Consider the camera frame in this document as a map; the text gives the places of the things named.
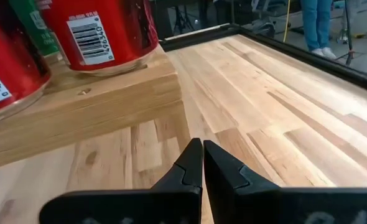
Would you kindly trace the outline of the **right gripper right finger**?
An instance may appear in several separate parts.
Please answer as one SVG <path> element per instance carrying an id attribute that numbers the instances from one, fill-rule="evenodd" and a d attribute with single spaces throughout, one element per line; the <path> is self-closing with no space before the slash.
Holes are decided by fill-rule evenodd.
<path id="1" fill-rule="evenodd" d="M 205 140 L 215 224 L 367 224 L 367 188 L 280 187 Z"/>

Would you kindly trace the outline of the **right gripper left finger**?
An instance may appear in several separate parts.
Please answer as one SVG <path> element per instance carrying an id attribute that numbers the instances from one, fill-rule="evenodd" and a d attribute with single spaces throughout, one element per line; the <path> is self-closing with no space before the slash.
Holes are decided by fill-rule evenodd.
<path id="1" fill-rule="evenodd" d="M 41 208 L 39 224 L 200 224 L 202 168 L 193 138 L 151 188 L 68 192 Z"/>

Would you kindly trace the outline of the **red soda can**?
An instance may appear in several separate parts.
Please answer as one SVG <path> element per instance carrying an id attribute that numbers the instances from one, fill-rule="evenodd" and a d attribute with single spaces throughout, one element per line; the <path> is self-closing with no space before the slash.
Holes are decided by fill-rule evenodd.
<path id="1" fill-rule="evenodd" d="M 71 70 L 129 70 L 159 44 L 149 0 L 34 1 Z"/>
<path id="2" fill-rule="evenodd" d="M 0 0 L 0 120 L 37 101 L 51 78 L 44 57 L 8 0 Z"/>

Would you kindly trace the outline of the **green Sprite can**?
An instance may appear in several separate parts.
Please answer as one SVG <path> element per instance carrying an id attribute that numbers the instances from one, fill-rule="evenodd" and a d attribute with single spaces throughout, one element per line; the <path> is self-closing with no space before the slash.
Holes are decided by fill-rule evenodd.
<path id="1" fill-rule="evenodd" d="M 35 1 L 8 1 L 40 53 L 44 57 L 56 54 L 58 52 L 58 47 L 48 27 L 42 19 Z"/>

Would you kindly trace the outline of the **wooden slatted shelf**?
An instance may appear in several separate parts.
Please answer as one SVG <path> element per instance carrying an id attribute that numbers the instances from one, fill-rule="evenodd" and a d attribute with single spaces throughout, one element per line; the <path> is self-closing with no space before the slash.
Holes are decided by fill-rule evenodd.
<path id="1" fill-rule="evenodd" d="M 115 130 L 168 117 L 179 147 L 190 141 L 175 67 L 162 47 L 146 66 L 113 77 L 53 68 L 45 94 L 0 120 L 0 166 Z"/>

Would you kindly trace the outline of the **black tripod stand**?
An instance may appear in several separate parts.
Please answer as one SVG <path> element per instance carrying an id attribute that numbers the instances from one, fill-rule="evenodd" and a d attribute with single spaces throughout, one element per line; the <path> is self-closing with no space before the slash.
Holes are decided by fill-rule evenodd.
<path id="1" fill-rule="evenodd" d="M 339 35 L 341 39 L 337 39 L 337 41 L 341 43 L 346 42 L 348 45 L 348 52 L 339 57 L 339 59 L 346 57 L 346 66 L 350 66 L 354 54 L 351 25 L 358 12 L 358 5 L 358 0 L 344 0 L 343 14 L 341 17 L 341 31 Z"/>

